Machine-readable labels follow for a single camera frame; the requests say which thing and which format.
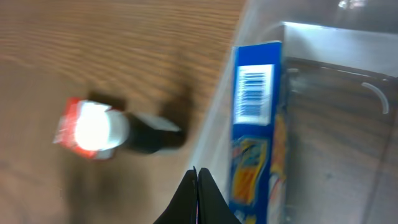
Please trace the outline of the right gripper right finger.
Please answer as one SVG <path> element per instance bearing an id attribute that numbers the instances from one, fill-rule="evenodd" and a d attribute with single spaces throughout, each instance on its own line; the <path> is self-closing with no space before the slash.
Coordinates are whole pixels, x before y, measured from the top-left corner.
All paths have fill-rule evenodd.
<path id="1" fill-rule="evenodd" d="M 199 224 L 241 224 L 229 209 L 207 168 L 201 168 L 198 175 L 197 215 Z"/>

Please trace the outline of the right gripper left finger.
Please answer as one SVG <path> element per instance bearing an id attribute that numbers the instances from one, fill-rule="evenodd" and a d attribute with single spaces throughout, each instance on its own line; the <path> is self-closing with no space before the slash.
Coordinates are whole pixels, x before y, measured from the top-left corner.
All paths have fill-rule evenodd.
<path id="1" fill-rule="evenodd" d="M 187 170 L 169 205 L 154 224 L 196 224 L 198 176 L 195 168 Z"/>

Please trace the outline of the blue tall box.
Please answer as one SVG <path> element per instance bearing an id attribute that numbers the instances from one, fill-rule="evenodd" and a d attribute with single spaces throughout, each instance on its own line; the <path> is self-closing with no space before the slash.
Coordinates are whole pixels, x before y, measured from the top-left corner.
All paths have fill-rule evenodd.
<path id="1" fill-rule="evenodd" d="M 236 47 L 229 208 L 241 223 L 282 223 L 287 125 L 282 42 Z"/>

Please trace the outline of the dark bottle white cap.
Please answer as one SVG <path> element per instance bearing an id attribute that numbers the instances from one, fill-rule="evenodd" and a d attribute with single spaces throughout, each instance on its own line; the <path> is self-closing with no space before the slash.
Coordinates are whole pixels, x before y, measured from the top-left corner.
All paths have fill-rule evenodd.
<path id="1" fill-rule="evenodd" d="M 161 116 L 125 113 L 109 105 L 85 100 L 73 130 L 77 146 L 102 152 L 124 146 L 144 154 L 182 146 L 185 133 Z"/>

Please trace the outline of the red medicine box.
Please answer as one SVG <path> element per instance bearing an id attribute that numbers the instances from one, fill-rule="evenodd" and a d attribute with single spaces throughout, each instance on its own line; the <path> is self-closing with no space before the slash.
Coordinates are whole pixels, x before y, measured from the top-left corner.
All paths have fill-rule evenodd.
<path id="1" fill-rule="evenodd" d="M 63 115 L 60 117 L 58 128 L 53 139 L 54 144 L 59 144 L 64 148 L 71 150 L 81 157 L 92 160 L 107 160 L 114 156 L 115 149 L 104 149 L 99 151 L 89 151 L 81 148 L 75 141 L 74 132 L 76 122 L 85 106 L 93 107 L 95 111 L 107 111 L 112 109 L 111 105 L 82 99 L 79 97 L 70 97 L 67 100 Z"/>

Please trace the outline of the clear plastic container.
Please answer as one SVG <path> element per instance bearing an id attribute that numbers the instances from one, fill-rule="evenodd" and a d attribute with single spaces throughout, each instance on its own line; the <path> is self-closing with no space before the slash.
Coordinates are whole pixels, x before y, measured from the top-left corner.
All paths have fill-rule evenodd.
<path id="1" fill-rule="evenodd" d="M 282 223 L 397 222 L 397 0 L 248 0 L 235 43 L 280 39 Z"/>

